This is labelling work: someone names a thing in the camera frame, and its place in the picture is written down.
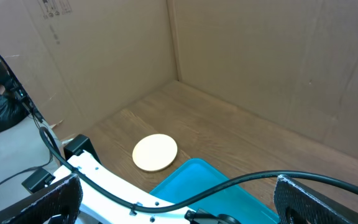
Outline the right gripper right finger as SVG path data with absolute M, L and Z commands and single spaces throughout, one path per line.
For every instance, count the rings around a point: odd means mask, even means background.
M 357 212 L 287 175 L 277 177 L 273 201 L 281 224 L 358 224 Z

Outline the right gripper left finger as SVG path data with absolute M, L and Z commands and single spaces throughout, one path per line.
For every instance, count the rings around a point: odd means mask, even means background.
M 0 224 L 76 222 L 83 199 L 80 178 L 70 174 L 0 211 Z

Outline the yellow-green plate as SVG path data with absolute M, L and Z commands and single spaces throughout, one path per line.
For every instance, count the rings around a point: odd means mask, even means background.
M 176 158 L 178 146 L 166 134 L 152 134 L 141 139 L 134 147 L 134 164 L 146 172 L 157 172 L 168 167 Z

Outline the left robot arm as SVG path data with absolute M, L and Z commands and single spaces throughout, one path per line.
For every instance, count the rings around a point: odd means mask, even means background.
M 144 192 L 105 169 L 91 153 L 82 151 L 68 160 L 54 140 L 45 144 L 61 167 L 54 173 L 59 181 L 75 174 L 83 193 L 80 210 L 101 223 L 237 223 L 226 214 L 212 215 L 186 205 L 172 208 L 170 202 Z

